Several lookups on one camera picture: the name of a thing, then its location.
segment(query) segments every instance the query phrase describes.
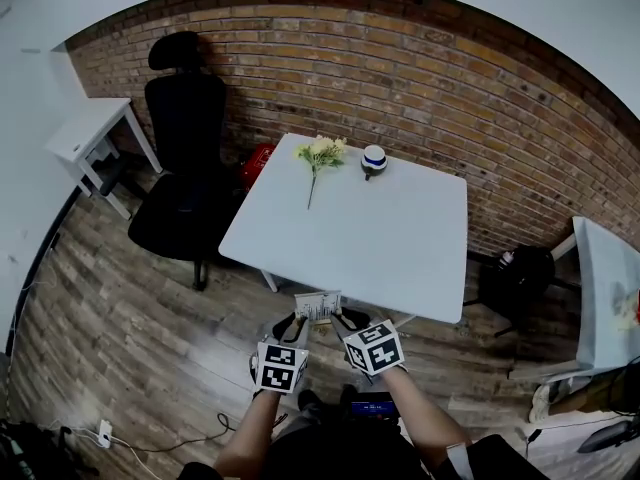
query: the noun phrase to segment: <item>chair backrest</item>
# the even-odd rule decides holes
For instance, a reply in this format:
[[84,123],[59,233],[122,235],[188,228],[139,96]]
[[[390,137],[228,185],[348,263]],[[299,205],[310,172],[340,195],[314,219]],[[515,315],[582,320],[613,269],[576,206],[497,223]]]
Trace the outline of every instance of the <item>chair backrest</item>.
[[149,67],[175,67],[178,72],[151,80],[145,87],[158,159],[165,169],[189,176],[217,170],[226,102],[224,82],[200,73],[197,41],[195,32],[159,39],[149,53]]

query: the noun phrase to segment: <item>dark clothing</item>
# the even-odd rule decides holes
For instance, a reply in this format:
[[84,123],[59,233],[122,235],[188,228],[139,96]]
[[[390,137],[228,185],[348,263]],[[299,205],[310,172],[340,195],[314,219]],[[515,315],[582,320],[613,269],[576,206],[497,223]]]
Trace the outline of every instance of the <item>dark clothing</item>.
[[[384,423],[352,423],[339,427],[315,425],[278,439],[271,445],[262,472],[265,480],[426,480],[420,459],[398,427]],[[490,436],[468,448],[475,480],[545,480],[500,436]],[[437,480],[457,479],[447,460]],[[209,466],[187,464],[179,480],[221,480]]]

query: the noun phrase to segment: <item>brick wall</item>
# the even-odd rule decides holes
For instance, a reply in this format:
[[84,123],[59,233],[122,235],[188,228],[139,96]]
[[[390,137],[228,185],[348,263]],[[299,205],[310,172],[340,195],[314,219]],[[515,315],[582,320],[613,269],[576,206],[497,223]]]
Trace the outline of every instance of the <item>brick wall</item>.
[[479,252],[553,246],[576,214],[640,244],[638,120],[504,21],[448,0],[152,0],[67,47],[87,94],[131,97],[153,138],[147,56],[179,30],[228,85],[227,147],[321,133],[461,176]]

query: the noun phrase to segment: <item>tabletop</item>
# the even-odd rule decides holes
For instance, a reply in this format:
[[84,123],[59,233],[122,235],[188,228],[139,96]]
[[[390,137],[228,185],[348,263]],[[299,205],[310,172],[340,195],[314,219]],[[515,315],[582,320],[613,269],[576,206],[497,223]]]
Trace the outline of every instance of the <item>tabletop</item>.
[[86,156],[122,117],[130,101],[129,98],[83,100],[49,139],[46,149],[69,162]]
[[573,228],[582,282],[576,359],[594,370],[625,366],[640,355],[640,326],[621,328],[615,308],[640,288],[640,253],[584,217],[574,217]]
[[455,323],[462,314],[467,185],[388,159],[365,181],[363,150],[318,176],[294,158],[312,139],[285,135],[227,231],[220,253],[272,274],[384,308]]

